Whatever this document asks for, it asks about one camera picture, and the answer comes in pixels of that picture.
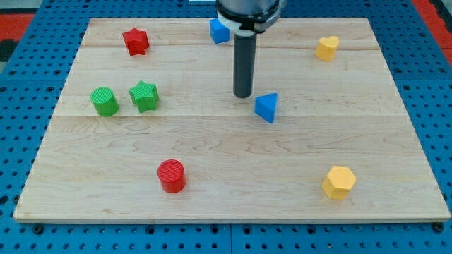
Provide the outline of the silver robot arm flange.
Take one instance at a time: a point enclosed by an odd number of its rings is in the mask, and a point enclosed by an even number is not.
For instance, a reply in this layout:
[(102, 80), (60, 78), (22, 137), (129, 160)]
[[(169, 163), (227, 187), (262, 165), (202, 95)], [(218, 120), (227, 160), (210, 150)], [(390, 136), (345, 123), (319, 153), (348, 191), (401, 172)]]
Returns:
[(235, 35), (264, 33), (277, 22), (287, 0), (217, 0), (218, 20)]

